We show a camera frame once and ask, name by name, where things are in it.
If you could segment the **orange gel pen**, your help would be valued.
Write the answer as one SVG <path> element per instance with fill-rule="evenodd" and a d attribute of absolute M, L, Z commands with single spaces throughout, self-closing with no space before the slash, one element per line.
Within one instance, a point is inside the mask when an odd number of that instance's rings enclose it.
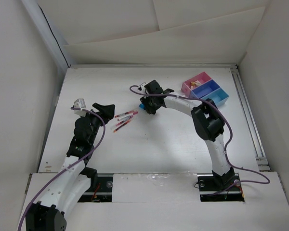
<path fill-rule="evenodd" d="M 119 127 L 117 127 L 116 129 L 113 130 L 113 133 L 117 132 L 118 130 L 120 130 L 122 127 L 126 126 L 127 124 L 129 124 L 131 122 L 131 120 L 124 122 L 122 125 L 120 125 Z"/>

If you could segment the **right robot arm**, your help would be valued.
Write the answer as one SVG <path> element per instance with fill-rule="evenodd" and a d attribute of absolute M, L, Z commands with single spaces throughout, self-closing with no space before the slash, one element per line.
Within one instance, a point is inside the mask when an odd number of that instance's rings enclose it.
<path fill-rule="evenodd" d="M 213 100 L 202 101 L 201 104 L 187 99 L 172 89 L 163 90 L 156 80 L 143 83 L 137 88 L 144 109 L 148 114 L 155 114 L 161 108 L 174 109 L 190 116 L 197 135 L 204 140 L 212 162 L 213 184 L 217 189 L 227 188 L 234 177 L 234 169 L 226 159 L 224 150 L 225 121 L 215 110 Z"/>

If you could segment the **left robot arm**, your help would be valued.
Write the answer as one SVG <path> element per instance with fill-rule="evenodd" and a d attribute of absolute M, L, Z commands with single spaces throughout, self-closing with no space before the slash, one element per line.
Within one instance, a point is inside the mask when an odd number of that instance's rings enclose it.
<path fill-rule="evenodd" d="M 115 105 L 94 103 L 87 110 L 81 99 L 74 102 L 71 110 L 79 115 L 75 121 L 71 140 L 60 172 L 34 196 L 27 205 L 20 223 L 28 231 L 64 231 L 66 217 L 86 191 L 97 188 L 96 169 L 87 167 L 93 152 L 99 128 L 114 118 Z"/>

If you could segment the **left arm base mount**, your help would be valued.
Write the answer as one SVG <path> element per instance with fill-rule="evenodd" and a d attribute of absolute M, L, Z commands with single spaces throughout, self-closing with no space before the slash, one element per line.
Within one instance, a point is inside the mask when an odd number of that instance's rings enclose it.
<path fill-rule="evenodd" d="M 79 203 L 110 203 L 112 202 L 113 175 L 98 176 L 94 189 L 88 189 L 78 200 Z"/>

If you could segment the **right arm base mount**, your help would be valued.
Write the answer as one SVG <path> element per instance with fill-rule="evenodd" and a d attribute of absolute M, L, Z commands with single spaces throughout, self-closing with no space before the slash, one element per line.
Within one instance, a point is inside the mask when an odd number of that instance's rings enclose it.
<path fill-rule="evenodd" d="M 233 186 L 227 191 L 210 196 L 210 194 L 226 189 L 234 183 L 235 180 L 240 180 L 237 173 L 235 173 L 233 179 L 229 183 L 226 183 L 225 186 L 219 186 L 215 182 L 213 174 L 199 174 L 194 187 L 199 191 L 201 202 L 244 202 L 245 198 L 241 186 Z"/>

